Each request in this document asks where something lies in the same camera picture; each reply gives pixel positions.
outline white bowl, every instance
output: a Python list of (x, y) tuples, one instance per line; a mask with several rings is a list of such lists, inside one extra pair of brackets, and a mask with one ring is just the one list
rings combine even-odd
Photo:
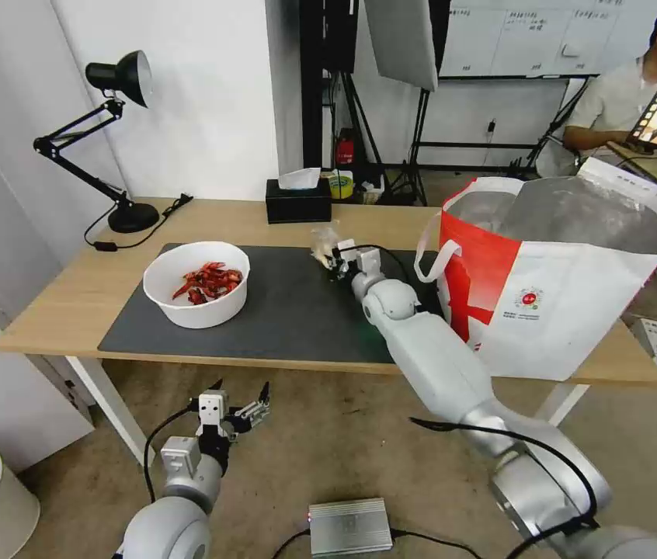
[[(192, 305), (186, 294), (173, 300), (185, 283), (183, 275), (207, 262), (224, 262), (225, 268), (243, 274), (240, 284), (227, 295), (209, 303)], [(245, 304), (246, 283), (251, 263), (240, 248), (221, 241), (201, 241), (181, 245), (157, 257), (144, 271), (144, 294), (156, 303), (171, 322), (184, 328), (210, 328), (233, 318)]]

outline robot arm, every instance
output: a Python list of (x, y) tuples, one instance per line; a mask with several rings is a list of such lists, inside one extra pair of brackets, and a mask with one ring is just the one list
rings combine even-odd
[[(383, 335), (391, 357), (430, 412), (446, 422), (510, 431), (546, 443), (580, 470), (593, 491), (594, 507), (605, 507), (608, 483), (579, 449), (553, 425), (499, 402), (490, 373), (450, 326), (422, 310), (411, 286), (383, 276), (377, 249), (358, 252), (350, 249), (353, 245), (352, 240), (339, 243), (325, 261), (338, 278), (351, 278), (367, 320)], [(485, 455), (499, 459), (492, 492), (526, 540), (589, 511), (586, 484), (551, 451), (501, 434), (464, 434)], [(546, 541), (565, 559), (657, 557), (657, 538), (637, 529), (580, 526)]]
[(127, 526), (118, 554), (123, 559), (204, 559), (210, 548), (208, 516), (228, 470), (230, 445), (269, 414), (269, 383), (256, 401), (230, 408), (215, 388), (197, 399), (196, 436), (168, 438), (160, 451), (166, 480), (163, 496), (140, 510)]

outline logo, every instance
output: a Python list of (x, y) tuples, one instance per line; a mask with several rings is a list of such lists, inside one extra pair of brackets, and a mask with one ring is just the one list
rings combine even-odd
[(530, 289), (521, 290), (515, 300), (515, 306), (521, 309), (536, 311), (543, 302), (543, 290), (531, 287)]

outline desk lamp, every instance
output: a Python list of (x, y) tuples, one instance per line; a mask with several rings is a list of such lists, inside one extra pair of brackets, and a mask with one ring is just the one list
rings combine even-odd
[[(118, 233), (143, 231), (158, 222), (158, 211), (153, 206), (132, 202), (127, 198), (126, 191), (79, 168), (64, 158), (61, 152), (75, 142), (121, 118), (124, 101), (116, 97), (116, 92), (122, 92), (138, 105), (147, 108), (147, 101), (152, 94), (152, 76), (148, 59), (144, 52), (136, 50), (122, 57), (117, 64), (96, 62), (88, 64), (85, 67), (85, 76), (90, 85), (100, 89), (108, 101), (48, 136), (37, 138), (33, 142), (33, 147), (44, 157), (49, 158), (114, 201), (116, 209), (109, 215), (109, 227), (113, 231)], [(70, 131), (104, 111), (109, 113), (109, 118), (87, 130)]]

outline whiteboard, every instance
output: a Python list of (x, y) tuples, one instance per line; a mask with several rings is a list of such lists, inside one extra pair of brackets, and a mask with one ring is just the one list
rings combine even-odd
[(443, 77), (599, 74), (642, 55), (657, 0), (453, 0)]

